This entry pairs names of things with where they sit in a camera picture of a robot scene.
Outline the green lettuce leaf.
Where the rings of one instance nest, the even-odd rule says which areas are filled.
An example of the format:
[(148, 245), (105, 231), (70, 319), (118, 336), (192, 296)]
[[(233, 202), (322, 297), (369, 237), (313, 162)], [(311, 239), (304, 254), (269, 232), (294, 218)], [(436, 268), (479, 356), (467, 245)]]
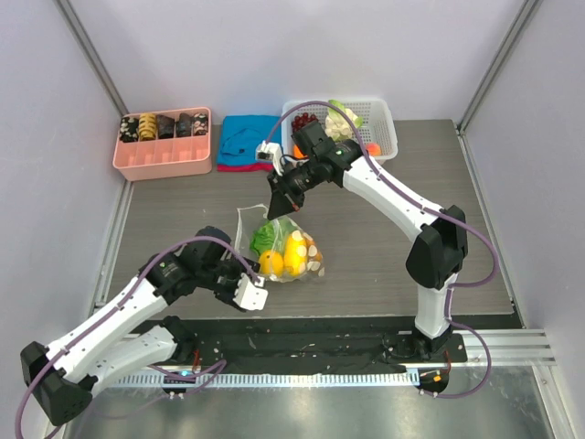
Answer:
[(261, 256), (267, 250), (283, 253), (288, 235), (297, 228), (298, 226), (289, 218), (267, 221), (252, 233), (250, 249), (257, 256)]

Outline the yellow lemon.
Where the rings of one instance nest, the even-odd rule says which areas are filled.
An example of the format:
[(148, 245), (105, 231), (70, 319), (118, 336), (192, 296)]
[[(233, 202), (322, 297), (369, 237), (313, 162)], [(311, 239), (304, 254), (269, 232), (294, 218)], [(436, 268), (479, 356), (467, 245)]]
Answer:
[(259, 258), (260, 273), (265, 276), (280, 278), (284, 271), (282, 255), (274, 250), (263, 252)]

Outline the clear zip top bag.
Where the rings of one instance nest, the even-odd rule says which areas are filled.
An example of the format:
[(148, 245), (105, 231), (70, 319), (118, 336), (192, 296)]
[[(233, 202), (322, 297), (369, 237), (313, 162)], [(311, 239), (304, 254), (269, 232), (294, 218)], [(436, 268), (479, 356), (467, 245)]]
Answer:
[(268, 219), (268, 207), (237, 209), (237, 250), (260, 265), (260, 275), (276, 283), (324, 276), (324, 256), (314, 238), (287, 216)]

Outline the yellow mango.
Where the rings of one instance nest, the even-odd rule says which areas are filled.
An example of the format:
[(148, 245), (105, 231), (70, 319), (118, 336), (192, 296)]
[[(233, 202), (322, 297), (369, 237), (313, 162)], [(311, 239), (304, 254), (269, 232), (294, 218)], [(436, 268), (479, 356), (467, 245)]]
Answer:
[(299, 230), (296, 230), (288, 236), (284, 247), (284, 270), (291, 277), (299, 277), (305, 273), (307, 261), (307, 241), (303, 234)]

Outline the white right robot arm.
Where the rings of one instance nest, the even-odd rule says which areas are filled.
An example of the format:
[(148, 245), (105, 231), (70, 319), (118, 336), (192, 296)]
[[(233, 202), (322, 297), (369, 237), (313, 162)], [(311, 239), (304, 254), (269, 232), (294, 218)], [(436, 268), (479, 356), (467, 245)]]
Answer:
[(447, 288), (457, 280), (468, 252), (463, 211), (456, 206), (443, 209), (419, 197), (373, 161), (359, 143), (335, 142), (318, 123), (309, 123), (293, 138), (306, 159), (269, 174), (268, 218), (298, 211), (306, 192), (327, 182), (360, 196), (396, 224), (412, 244), (406, 260), (418, 293), (412, 347), (418, 358), (435, 360), (452, 333), (445, 312)]

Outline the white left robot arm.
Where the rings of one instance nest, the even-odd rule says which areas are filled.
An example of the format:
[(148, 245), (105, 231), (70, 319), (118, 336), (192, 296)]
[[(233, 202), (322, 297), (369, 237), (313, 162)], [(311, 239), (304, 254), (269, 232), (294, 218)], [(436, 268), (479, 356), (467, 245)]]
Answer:
[(30, 399), (55, 427), (77, 418), (118, 379), (140, 368), (193, 358), (195, 335), (170, 316), (132, 341), (125, 336), (197, 288), (209, 290), (241, 312), (261, 310), (268, 292), (260, 266), (233, 248), (230, 237), (207, 226), (151, 257), (104, 307), (48, 344), (32, 341), (20, 352), (27, 386), (17, 409), (16, 431)]

